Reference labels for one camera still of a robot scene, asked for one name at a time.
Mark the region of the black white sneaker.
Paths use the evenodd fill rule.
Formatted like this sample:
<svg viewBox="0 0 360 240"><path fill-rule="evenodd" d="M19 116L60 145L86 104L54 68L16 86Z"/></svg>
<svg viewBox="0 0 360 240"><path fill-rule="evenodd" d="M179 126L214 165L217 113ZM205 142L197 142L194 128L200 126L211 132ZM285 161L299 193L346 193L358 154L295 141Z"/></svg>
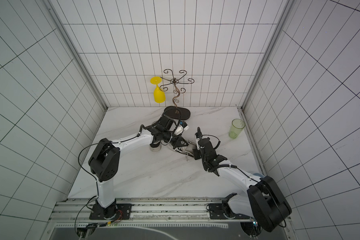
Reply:
<svg viewBox="0 0 360 240"><path fill-rule="evenodd" d="M197 145L191 141L187 141L187 143L187 146L175 148L174 151L182 155L194 158L194 149L197 149Z"/></svg>
<svg viewBox="0 0 360 240"><path fill-rule="evenodd" d="M154 136L153 137L153 141L150 144L150 150L152 152L158 152L161 150L161 140L160 140L160 128L158 127L159 125L159 121L156 121L154 123L152 123L152 128L151 128L151 134Z"/></svg>

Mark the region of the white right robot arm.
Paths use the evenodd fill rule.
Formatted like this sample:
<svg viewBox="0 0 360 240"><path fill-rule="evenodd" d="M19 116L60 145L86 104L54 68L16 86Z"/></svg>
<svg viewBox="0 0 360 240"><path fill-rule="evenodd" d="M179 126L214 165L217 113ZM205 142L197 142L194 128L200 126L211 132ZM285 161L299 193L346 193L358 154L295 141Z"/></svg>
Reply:
<svg viewBox="0 0 360 240"><path fill-rule="evenodd" d="M252 220L255 228L272 232L292 213L273 178L241 170L216 153L217 147L213 147L210 138L202 134L195 134L195 138L194 154L202 161L204 170L230 181L241 190L222 199L220 208L214 212L216 217L229 220L245 217Z"/></svg>

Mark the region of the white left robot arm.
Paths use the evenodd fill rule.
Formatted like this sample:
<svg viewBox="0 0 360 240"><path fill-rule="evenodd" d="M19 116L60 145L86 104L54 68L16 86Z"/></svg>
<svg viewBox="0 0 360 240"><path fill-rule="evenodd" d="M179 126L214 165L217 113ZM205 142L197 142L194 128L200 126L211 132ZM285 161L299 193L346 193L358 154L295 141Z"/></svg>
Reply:
<svg viewBox="0 0 360 240"><path fill-rule="evenodd" d="M91 173L97 178L97 203L103 209L116 203L113 177L118 172L120 158L144 146L164 144L174 149L187 147L189 144L182 134L188 129L185 121L175 121L162 115L150 126L141 125L135 135L113 141L106 138L100 140L89 159Z"/></svg>

